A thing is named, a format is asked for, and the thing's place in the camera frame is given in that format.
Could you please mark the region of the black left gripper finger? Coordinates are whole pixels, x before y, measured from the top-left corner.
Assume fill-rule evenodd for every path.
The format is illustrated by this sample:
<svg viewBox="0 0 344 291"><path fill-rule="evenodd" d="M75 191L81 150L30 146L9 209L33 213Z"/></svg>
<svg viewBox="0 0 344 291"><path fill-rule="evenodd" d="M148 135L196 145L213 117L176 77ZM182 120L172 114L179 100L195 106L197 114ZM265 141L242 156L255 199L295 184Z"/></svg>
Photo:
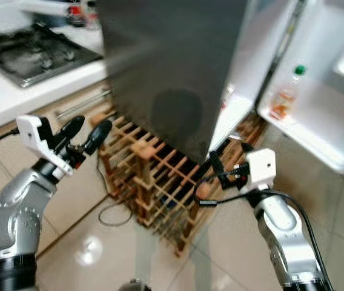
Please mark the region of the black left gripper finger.
<svg viewBox="0 0 344 291"><path fill-rule="evenodd" d="M64 149L72 138L74 138L81 130L85 122L82 115L75 116L64 124L59 132L54 136L54 149Z"/></svg>
<svg viewBox="0 0 344 291"><path fill-rule="evenodd" d="M105 142L112 128L110 119L93 119L89 121L92 126L86 141L82 145L83 155L90 156Z"/></svg>

